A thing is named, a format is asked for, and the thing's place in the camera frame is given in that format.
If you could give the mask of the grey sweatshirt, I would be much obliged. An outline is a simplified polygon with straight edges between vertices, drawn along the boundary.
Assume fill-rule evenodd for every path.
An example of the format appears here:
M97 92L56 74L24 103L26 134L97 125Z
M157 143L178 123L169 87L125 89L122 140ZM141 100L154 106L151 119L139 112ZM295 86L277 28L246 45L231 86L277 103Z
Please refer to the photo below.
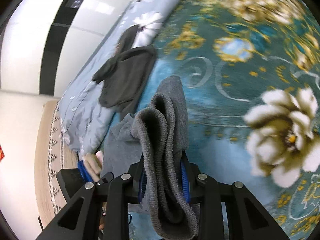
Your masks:
M149 215L154 231L164 239L197 234L197 215L179 184L181 157L188 146L186 101L175 75L161 81L148 107L111 127L104 144L102 176L112 172L117 177L144 159L145 197L130 211Z

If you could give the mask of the white black-striped wardrobe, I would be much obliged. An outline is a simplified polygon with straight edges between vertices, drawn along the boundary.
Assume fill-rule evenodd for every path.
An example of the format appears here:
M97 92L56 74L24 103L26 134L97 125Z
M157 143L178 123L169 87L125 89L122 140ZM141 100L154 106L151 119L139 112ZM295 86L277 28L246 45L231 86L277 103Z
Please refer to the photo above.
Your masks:
M59 98L130 0L22 0L1 33L1 89Z

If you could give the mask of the teal floral plush blanket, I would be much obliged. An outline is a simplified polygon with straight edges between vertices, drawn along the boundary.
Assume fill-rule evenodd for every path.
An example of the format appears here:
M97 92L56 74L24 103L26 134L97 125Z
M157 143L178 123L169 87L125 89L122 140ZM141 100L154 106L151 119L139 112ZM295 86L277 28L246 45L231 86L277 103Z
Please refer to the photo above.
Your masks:
M290 239L319 223L319 24L302 0L182 0L139 102L177 75L188 159L241 181Z

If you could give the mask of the beige plush toy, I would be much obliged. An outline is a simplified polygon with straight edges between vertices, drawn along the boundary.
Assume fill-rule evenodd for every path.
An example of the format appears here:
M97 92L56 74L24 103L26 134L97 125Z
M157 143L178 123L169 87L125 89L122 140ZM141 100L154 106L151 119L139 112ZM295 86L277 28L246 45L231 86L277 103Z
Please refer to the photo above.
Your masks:
M88 174L94 182L97 182L103 169L103 152L98 151L96 154L86 154L82 160Z

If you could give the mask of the light blue floral quilt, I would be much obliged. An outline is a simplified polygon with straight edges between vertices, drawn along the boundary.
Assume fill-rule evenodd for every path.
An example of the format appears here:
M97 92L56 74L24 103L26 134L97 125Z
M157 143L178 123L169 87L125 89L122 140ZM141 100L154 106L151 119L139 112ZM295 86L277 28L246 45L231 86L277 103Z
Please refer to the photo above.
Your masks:
M116 111L102 106L101 93L115 92L114 71L120 64L120 38L130 27L138 28L129 48L150 45L180 0L131 0L108 35L89 58L59 101L62 138L79 157L94 153L107 133Z

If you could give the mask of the beige patterned headboard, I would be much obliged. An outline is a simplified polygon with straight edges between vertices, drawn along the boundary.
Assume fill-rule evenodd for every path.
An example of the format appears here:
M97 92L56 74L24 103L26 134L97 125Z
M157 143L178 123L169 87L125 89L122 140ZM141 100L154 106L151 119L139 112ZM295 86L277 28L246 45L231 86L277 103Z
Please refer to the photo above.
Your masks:
M43 106L34 164L36 202L43 227L66 204L57 181L58 172L64 168L76 168L77 163L76 153L62 138L58 101L48 101Z

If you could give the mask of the dark green-black garment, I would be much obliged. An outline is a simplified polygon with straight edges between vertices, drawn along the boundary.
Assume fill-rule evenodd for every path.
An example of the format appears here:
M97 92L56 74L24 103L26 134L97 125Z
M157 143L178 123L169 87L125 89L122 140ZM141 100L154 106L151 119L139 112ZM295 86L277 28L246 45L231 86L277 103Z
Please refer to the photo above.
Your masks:
M133 25L123 32L115 54L92 77L95 83L104 83L99 103L105 108L115 108L120 119L136 112L157 59L152 45L133 48L138 30L139 26Z

